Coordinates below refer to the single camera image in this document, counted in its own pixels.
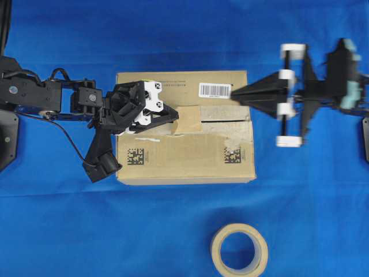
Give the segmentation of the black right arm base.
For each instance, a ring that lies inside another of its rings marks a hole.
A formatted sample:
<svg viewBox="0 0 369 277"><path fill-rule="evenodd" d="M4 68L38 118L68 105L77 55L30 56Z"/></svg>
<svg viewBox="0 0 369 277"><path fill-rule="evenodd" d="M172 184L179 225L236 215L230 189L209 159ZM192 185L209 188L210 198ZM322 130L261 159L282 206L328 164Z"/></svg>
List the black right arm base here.
<svg viewBox="0 0 369 277"><path fill-rule="evenodd" d="M366 161L369 162L369 119L368 117L365 117L362 120L362 126L363 126L365 157L366 157Z"/></svg>

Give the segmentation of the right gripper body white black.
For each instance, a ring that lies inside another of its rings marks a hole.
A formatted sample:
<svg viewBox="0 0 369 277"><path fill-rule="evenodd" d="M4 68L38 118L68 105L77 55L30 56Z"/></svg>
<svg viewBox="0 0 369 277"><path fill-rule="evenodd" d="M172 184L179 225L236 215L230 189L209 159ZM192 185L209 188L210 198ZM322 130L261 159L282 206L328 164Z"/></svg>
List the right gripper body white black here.
<svg viewBox="0 0 369 277"><path fill-rule="evenodd" d="M284 60L284 68L279 70L278 78L281 81L286 81L287 86L284 88L286 92L285 100L277 103L277 119L281 121L282 129L281 135L276 137L276 145L278 147L296 148L301 147L305 143L305 136L309 131L309 122L321 106L320 101L312 96L314 86L319 81L311 63L308 45L296 43L282 44L280 54ZM303 88L292 93L295 85L298 83L295 72L290 69L290 63L294 60L302 61ZM302 108L299 113L299 135L289 136L287 135L287 121L297 115L298 112L295 109L297 104L300 104Z"/></svg>

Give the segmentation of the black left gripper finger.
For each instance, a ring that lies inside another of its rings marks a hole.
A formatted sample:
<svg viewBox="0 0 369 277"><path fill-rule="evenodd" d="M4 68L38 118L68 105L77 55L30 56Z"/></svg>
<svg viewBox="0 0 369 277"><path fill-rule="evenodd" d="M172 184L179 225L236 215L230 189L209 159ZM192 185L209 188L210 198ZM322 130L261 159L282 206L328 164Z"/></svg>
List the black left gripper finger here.
<svg viewBox="0 0 369 277"><path fill-rule="evenodd" d="M167 123L173 123L176 120L177 120L177 118L172 118L172 117L169 117L169 116L155 117L155 118L152 118L151 123L149 123L148 125L142 125L140 123L137 123L137 124L131 126L131 131L134 132L135 134L138 134L138 133L144 132L146 130L159 127L161 125L165 125Z"/></svg>
<svg viewBox="0 0 369 277"><path fill-rule="evenodd" d="M172 107L163 104L163 109L159 112L151 112L151 121L176 121L179 119L178 112Z"/></svg>

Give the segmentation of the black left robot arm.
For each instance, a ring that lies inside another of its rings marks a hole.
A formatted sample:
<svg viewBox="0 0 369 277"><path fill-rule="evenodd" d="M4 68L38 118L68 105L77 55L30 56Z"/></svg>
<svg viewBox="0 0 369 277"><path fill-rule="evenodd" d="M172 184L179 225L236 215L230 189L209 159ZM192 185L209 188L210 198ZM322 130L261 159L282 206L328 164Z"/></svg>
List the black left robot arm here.
<svg viewBox="0 0 369 277"><path fill-rule="evenodd" d="M14 58L1 57L1 103L24 108L50 120L87 121L109 134L141 133L178 120L176 110L160 100L157 81L134 81L103 94L93 80L71 80L62 68L42 81Z"/></svg>

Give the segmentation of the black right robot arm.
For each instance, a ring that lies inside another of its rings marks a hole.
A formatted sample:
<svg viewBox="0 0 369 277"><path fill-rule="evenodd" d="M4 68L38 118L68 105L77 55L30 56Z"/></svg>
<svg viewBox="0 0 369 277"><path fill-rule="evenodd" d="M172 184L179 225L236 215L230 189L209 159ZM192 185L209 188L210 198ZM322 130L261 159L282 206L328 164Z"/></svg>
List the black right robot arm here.
<svg viewBox="0 0 369 277"><path fill-rule="evenodd" d="M302 146L308 124L321 107L349 115L368 115L368 75L358 71L361 57L350 39L341 38L327 54L326 76L322 80L314 72L307 44L282 44L280 55L282 69L230 94L231 100L240 105L281 121L278 147Z"/></svg>

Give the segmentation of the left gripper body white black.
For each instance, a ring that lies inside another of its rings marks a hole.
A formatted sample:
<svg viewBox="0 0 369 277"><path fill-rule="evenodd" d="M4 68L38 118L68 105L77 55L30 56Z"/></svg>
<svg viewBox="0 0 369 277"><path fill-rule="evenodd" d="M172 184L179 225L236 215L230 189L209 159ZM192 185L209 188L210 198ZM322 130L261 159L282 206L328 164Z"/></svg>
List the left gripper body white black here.
<svg viewBox="0 0 369 277"><path fill-rule="evenodd" d="M162 84L158 81L141 80L117 84L113 91L103 98L103 105L97 114L97 127L111 134L134 133L131 126L151 123L151 112L163 109L160 100Z"/></svg>

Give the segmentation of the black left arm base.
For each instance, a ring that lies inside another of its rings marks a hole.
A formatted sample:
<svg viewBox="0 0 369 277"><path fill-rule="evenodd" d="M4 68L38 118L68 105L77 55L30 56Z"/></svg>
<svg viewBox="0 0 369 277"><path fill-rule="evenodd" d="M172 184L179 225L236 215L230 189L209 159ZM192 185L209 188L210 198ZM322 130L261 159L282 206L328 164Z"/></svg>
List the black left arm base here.
<svg viewBox="0 0 369 277"><path fill-rule="evenodd" d="M14 112L1 110L1 171L17 157L18 127L18 116Z"/></svg>

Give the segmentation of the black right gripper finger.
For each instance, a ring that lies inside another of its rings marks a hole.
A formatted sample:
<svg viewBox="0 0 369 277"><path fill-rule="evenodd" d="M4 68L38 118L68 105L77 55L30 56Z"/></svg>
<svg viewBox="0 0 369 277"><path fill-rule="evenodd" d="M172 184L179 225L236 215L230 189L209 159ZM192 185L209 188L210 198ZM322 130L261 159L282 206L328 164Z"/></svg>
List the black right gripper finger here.
<svg viewBox="0 0 369 277"><path fill-rule="evenodd" d="M273 118L277 118L277 104L286 103L286 96L231 96L242 106L250 106Z"/></svg>
<svg viewBox="0 0 369 277"><path fill-rule="evenodd" d="M279 78L279 72L274 72L252 84L232 91L231 99L241 99L244 96L258 93L275 93L287 87L288 80Z"/></svg>

